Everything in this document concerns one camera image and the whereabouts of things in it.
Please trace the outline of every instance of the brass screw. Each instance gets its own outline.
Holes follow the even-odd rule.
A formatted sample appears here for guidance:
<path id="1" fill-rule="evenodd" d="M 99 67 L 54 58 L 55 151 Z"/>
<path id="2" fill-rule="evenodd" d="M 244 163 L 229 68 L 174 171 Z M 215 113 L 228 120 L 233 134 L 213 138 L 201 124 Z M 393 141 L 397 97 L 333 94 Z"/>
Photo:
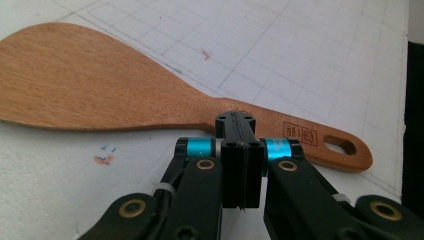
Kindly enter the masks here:
<path id="1" fill-rule="evenodd" d="M 378 216 L 390 221 L 399 221 L 402 219 L 402 213 L 392 205 L 385 202 L 370 203 L 371 210 Z"/>
<path id="2" fill-rule="evenodd" d="M 209 170 L 215 167 L 215 163 L 211 160 L 203 159 L 196 163 L 196 167 L 201 170 Z"/>
<path id="3" fill-rule="evenodd" d="M 294 172 L 297 170 L 296 163 L 290 161 L 281 161 L 278 163 L 278 166 L 288 172 Z"/>
<path id="4" fill-rule="evenodd" d="M 126 201 L 119 208 L 119 214 L 124 218 L 133 218 L 142 214 L 146 209 L 146 203 L 141 199 L 131 199 Z"/>

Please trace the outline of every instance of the black metal bracket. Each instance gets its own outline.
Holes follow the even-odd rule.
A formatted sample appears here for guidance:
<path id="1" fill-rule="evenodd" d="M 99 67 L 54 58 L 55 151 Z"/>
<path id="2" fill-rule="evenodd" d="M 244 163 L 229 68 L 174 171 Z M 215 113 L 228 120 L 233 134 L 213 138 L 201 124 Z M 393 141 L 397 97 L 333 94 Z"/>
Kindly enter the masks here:
<path id="1" fill-rule="evenodd" d="M 227 112 L 216 117 L 216 138 L 180 138 L 154 194 L 116 200 L 80 239 L 220 239 L 222 208 L 257 208 L 263 176 L 271 239 L 424 239 L 408 209 L 375 195 L 352 207 L 296 139 L 256 139 L 255 123 Z"/>

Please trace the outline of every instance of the blue ring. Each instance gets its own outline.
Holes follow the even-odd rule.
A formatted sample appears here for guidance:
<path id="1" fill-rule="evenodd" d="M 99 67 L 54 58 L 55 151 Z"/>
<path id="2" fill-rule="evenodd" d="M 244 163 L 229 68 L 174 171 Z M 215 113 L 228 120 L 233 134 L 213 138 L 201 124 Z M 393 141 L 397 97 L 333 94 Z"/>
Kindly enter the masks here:
<path id="1" fill-rule="evenodd" d="M 266 138 L 268 164 L 277 158 L 291 157 L 291 147 L 287 138 Z"/>
<path id="2" fill-rule="evenodd" d="M 187 141 L 187 158 L 212 157 L 211 138 L 189 138 Z"/>

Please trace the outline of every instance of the white table surface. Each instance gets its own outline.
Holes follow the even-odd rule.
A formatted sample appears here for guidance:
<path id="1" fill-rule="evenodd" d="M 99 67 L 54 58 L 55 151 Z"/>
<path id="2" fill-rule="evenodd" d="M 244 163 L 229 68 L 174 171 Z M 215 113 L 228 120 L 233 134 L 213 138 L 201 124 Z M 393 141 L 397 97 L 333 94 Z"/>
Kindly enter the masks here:
<path id="1" fill-rule="evenodd" d="M 358 136 L 373 155 L 369 170 L 318 169 L 353 203 L 366 194 L 399 201 L 407 18 L 407 0 L 2 0 L 0 39 L 53 21 L 106 32 L 210 96 Z M 1 122 L 0 239 L 76 239 L 120 196 L 150 193 L 183 136 L 206 134 Z M 94 161 L 112 151 L 110 165 Z M 269 239 L 263 203 L 225 210 L 222 239 Z"/>

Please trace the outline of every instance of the wood grain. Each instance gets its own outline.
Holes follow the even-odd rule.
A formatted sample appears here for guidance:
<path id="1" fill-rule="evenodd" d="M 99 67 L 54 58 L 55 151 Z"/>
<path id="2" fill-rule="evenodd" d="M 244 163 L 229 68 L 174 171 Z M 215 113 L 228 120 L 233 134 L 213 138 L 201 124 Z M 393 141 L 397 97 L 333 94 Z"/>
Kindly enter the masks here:
<path id="1" fill-rule="evenodd" d="M 234 110 L 257 119 L 257 137 L 297 137 L 312 162 L 352 172 L 372 164 L 368 147 L 349 133 L 211 98 L 142 53 L 85 27 L 41 24 L 0 42 L 0 119 L 6 121 L 66 130 L 192 128 L 213 134 L 215 116 Z"/>

